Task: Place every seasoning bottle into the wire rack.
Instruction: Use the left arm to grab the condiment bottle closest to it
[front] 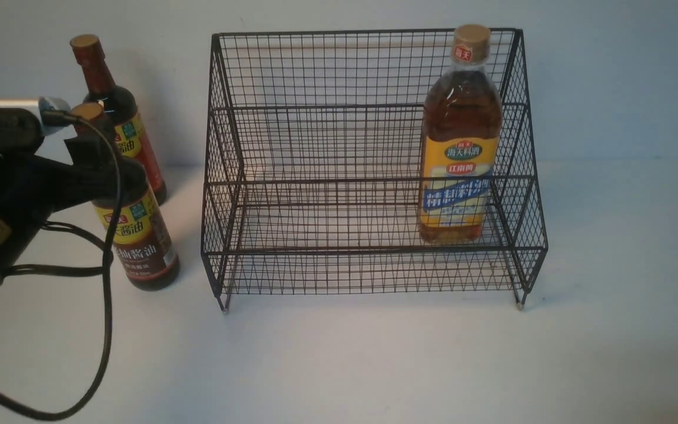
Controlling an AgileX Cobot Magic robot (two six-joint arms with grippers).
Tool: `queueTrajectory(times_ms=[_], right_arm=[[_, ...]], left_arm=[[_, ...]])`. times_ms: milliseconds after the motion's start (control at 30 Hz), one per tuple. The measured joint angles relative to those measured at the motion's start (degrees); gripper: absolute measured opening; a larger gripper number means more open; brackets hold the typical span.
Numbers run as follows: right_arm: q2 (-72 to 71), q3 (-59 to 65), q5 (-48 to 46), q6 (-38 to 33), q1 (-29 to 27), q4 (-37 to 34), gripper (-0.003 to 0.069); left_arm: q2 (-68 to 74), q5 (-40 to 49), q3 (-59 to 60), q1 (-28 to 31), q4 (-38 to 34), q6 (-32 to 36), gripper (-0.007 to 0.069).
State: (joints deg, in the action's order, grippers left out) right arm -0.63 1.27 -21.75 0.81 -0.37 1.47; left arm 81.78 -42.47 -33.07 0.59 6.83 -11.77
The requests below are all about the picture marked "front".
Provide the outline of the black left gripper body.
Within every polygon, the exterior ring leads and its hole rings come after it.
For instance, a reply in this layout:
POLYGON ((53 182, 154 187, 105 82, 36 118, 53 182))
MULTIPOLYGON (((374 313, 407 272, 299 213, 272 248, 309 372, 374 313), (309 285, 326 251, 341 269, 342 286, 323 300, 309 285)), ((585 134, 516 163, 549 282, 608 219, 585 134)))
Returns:
POLYGON ((36 155, 45 137, 24 118, 0 116, 0 273, 13 266, 51 214, 65 164, 36 155))

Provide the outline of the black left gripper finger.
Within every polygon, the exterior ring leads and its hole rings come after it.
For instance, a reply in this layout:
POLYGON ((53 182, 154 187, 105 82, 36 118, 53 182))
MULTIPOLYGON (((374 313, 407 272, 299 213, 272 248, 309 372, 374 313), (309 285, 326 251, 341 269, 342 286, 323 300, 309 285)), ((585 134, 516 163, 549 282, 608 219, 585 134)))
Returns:
MULTIPOLYGON (((148 192, 148 181, 142 164, 133 158, 122 158, 120 167, 122 204, 129 205, 148 192)), ((89 201, 99 207, 113 207, 117 188, 116 166, 111 158, 74 160, 72 174, 65 183, 65 195, 72 200, 89 201)))
POLYGON ((76 135, 64 140, 73 165, 91 171, 115 169, 114 155, 102 137, 78 122, 73 123, 73 129, 76 135))

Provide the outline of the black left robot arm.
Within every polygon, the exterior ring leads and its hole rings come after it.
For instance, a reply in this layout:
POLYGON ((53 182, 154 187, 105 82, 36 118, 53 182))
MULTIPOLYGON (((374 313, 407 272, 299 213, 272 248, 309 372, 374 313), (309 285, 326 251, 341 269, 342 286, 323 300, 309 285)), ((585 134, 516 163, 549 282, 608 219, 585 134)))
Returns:
POLYGON ((103 115, 89 126, 75 112, 48 112, 46 122, 27 108, 0 107, 0 283, 52 214, 117 193, 118 148, 111 120, 103 115), (37 154, 46 129, 75 125, 65 140, 75 155, 68 165, 37 154))

